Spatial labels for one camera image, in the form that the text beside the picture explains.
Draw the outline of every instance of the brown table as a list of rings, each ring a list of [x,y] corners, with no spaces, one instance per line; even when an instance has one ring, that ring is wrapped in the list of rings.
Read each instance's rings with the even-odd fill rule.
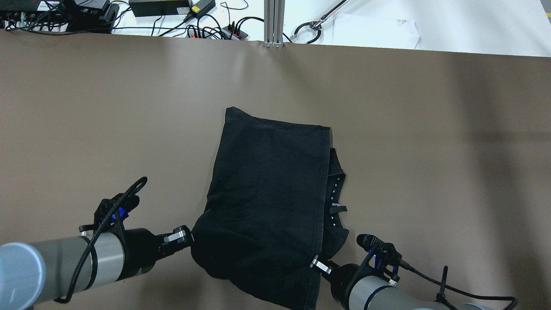
[[[126,226],[193,226],[237,106],[333,128],[350,229],[337,263],[359,263],[355,236],[371,233],[430,276],[447,264],[450,285],[551,308],[549,58],[5,32],[0,55],[0,244],[77,235],[142,175]],[[35,308],[279,309],[210,278],[188,250]],[[339,309],[326,282],[318,309]]]

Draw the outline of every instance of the black fabric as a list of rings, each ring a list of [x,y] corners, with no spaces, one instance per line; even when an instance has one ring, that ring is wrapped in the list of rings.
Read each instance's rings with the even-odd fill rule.
[[[348,235],[329,212],[344,181],[329,131],[226,110],[207,205],[192,230],[193,259],[212,277],[286,308],[315,309],[320,274],[310,264],[332,257]]]

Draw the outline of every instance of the white label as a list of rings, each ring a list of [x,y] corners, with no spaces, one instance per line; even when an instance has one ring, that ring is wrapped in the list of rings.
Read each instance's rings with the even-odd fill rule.
[[[58,5],[59,3],[60,3],[59,1],[40,1],[40,4],[38,5],[38,9],[36,9],[36,10],[37,11],[48,11],[52,7],[55,7],[56,5]]]
[[[190,8],[176,8],[176,11],[178,11],[178,14],[187,14],[190,12]]]

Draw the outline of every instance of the table surface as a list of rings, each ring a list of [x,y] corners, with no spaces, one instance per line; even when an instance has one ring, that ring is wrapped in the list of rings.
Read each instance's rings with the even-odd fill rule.
[[[337,2],[287,0],[284,32],[292,35],[298,25],[317,20]],[[225,26],[228,23],[228,10],[222,8],[221,3],[217,2],[217,7],[211,14]],[[245,4],[240,0],[230,0],[227,5],[241,8]],[[339,12],[364,17],[415,20],[421,36],[416,49],[420,50],[551,56],[551,23],[539,0],[505,0],[499,3],[493,0],[351,0]],[[231,20],[235,21],[245,16],[263,18],[263,2],[249,1],[249,8],[231,10],[230,15]],[[152,26],[156,19],[157,17],[135,18],[128,13],[122,19],[121,26]],[[167,16],[162,25],[172,27],[181,20],[179,16]],[[361,35],[362,31],[366,31],[342,29],[340,33],[333,33],[332,23],[333,20],[330,19],[323,24],[324,34],[316,44],[333,45],[335,35],[349,37],[343,44],[355,46],[358,41],[350,33]],[[204,18],[202,25],[216,26],[209,18]],[[250,20],[243,30],[251,35],[251,40],[263,40],[263,25],[260,22]],[[151,35],[151,30],[124,29],[116,30],[116,33]],[[296,42],[306,42],[311,38],[306,33]]]
[[[447,264],[451,285],[551,308],[548,58],[100,34],[0,41],[0,244],[75,236],[142,175],[126,227],[193,226],[225,108],[237,106],[332,128],[350,229],[335,262],[359,263],[354,237],[371,233],[428,275]],[[436,286],[401,276],[400,288],[434,298]],[[280,309],[210,278],[188,250],[63,308],[106,304]],[[338,308],[322,282],[318,309]]]

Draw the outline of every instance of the barcode sticker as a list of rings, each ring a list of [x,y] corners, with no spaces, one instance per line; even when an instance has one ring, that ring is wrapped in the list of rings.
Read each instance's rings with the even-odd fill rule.
[[[178,11],[178,14],[187,14],[190,12],[190,8],[176,8],[176,11]]]
[[[36,10],[47,11],[47,10],[50,10],[52,7],[55,7],[59,3],[60,3],[59,1],[40,1],[40,4],[38,5],[38,8]]]

